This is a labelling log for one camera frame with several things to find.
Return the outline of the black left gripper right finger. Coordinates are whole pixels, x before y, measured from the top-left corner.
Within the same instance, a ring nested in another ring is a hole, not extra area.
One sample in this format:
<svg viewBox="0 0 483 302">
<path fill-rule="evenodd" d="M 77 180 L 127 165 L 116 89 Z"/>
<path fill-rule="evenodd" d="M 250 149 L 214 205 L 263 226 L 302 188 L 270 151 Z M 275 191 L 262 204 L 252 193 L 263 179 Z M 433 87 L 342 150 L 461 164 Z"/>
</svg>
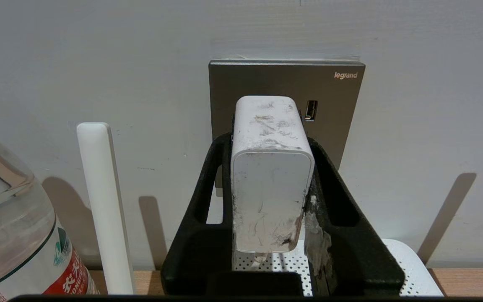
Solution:
<svg viewBox="0 0 483 302">
<path fill-rule="evenodd" d="M 304 253 L 314 296 L 398 296 L 405 274 L 357 205 L 324 148 L 307 192 Z"/>
</svg>

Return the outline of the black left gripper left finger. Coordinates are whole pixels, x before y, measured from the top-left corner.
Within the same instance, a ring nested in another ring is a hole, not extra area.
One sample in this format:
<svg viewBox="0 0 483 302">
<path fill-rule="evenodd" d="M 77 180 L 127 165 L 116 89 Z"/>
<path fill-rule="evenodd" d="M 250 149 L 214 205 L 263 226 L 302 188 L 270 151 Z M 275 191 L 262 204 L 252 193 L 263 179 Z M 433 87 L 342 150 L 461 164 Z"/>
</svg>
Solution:
<svg viewBox="0 0 483 302">
<path fill-rule="evenodd" d="M 232 270 L 233 202 L 230 183 L 231 133 L 213 140 L 194 193 L 161 268 L 169 296 L 201 296 L 209 275 Z M 208 210 L 217 170 L 222 173 L 223 220 L 208 225 Z"/>
</svg>

